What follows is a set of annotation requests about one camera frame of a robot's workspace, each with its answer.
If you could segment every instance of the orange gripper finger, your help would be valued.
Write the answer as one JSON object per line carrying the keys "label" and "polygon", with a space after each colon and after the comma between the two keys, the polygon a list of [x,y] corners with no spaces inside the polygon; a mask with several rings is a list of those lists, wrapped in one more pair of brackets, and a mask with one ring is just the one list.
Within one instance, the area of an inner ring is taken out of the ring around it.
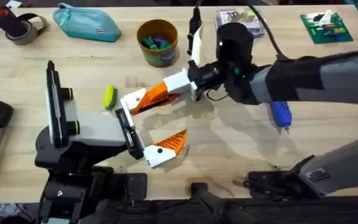
{"label": "orange gripper finger", "polygon": [[178,154],[183,148],[183,146],[185,145],[186,136],[187,136],[187,130],[183,130],[154,145],[164,147],[166,149],[172,149],[175,151],[176,154]]}
{"label": "orange gripper finger", "polygon": [[140,103],[132,110],[131,113],[135,115],[155,106],[170,104],[177,97],[178,94],[170,95],[168,93],[165,83],[160,83],[146,92],[143,99],[141,99]]}

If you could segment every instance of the packing tape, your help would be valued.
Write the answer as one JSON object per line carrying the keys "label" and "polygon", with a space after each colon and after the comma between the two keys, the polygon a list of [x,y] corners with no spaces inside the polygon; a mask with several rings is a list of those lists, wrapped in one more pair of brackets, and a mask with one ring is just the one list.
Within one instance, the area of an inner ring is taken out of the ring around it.
{"label": "packing tape", "polygon": [[[33,25],[33,23],[31,23],[29,21],[30,19],[35,18],[35,17],[40,18],[40,20],[42,22],[41,29],[37,29]],[[44,17],[38,16],[33,13],[26,13],[26,14],[23,14],[23,15],[17,17],[17,18],[19,20],[21,20],[21,22],[27,29],[27,32],[20,37],[11,37],[8,33],[5,33],[6,38],[8,38],[10,41],[12,41],[16,45],[26,45],[26,44],[33,42],[47,28],[47,25],[48,25],[47,20]]]}

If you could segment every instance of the blue marker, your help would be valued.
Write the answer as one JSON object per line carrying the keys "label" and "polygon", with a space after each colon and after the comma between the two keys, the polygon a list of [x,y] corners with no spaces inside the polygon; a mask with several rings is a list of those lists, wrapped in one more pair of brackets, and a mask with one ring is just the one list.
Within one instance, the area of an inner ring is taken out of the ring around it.
{"label": "blue marker", "polygon": [[289,133],[292,124],[292,114],[286,101],[276,101],[270,103],[273,119],[276,125]]}

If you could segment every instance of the table surface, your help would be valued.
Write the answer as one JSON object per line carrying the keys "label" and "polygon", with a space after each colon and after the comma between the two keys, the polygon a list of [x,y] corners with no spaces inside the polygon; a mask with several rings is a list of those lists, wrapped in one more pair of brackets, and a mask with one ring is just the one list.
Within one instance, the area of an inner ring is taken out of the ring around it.
{"label": "table surface", "polygon": [[[290,58],[323,56],[358,50],[358,12],[354,6],[260,6],[278,46]],[[204,24],[201,63],[215,61],[214,12],[202,7]],[[353,42],[313,44],[300,14],[331,9],[344,19]],[[52,8],[16,9],[47,18],[47,31],[35,42],[16,46],[0,33],[0,100],[15,108],[0,143],[0,203],[37,202],[47,171],[34,165],[35,139],[47,125],[44,90],[45,69],[53,60],[61,83],[72,87],[76,105],[103,113],[104,89],[113,84],[119,94],[150,88],[162,78],[187,67],[190,7],[102,8],[116,21],[122,35],[115,43],[67,37],[52,20]],[[135,33],[144,21],[166,19],[178,30],[180,57],[168,68],[148,65]],[[272,63],[275,52],[267,36],[254,41],[253,61]],[[222,90],[211,93],[222,96]],[[248,190],[234,184],[251,170],[270,170],[270,164],[293,166],[310,154],[322,154],[358,138],[358,105],[340,103],[290,103],[293,124],[281,135],[272,126],[267,107],[245,106],[230,98],[219,102],[201,100],[186,105],[154,108],[134,117],[146,145],[188,130],[187,147],[174,161],[151,169],[127,152],[102,162],[118,172],[148,174],[147,198],[187,198],[192,182],[207,182],[222,197],[249,197]],[[357,189],[338,192],[358,195]]]}

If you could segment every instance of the teal pencil case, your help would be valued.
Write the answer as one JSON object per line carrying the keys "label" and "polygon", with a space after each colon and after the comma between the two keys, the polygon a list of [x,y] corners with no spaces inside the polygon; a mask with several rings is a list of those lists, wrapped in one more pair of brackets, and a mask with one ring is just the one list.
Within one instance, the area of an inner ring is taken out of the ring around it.
{"label": "teal pencil case", "polygon": [[69,37],[114,42],[119,28],[105,12],[97,9],[73,7],[65,3],[53,12],[54,21]]}

